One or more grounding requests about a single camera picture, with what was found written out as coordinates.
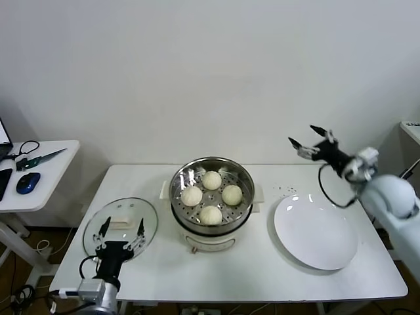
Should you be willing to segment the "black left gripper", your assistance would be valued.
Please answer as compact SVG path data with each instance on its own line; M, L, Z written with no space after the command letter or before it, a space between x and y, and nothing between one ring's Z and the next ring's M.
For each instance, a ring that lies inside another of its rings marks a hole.
M134 240L130 241L106 241L104 238L110 226L111 217L100 226L99 231L93 234L93 243L96 255L100 259L100 265L96 271L96 278L104 280L112 285L120 285L118 279L121 266L125 261L134 257L146 242L144 219L141 219Z

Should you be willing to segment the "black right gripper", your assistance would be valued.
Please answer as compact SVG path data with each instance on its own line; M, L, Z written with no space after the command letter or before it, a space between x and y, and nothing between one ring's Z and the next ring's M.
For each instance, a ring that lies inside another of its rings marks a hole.
M297 151L298 156L312 158L313 161L324 161L331 165L339 177L342 177L345 167L354 157L339 149L338 140L334 137L332 130L326 130L315 125L310 125L310 128L321 137L324 137L325 140L316 144L315 147L307 147L294 138L289 137L288 140L292 147Z

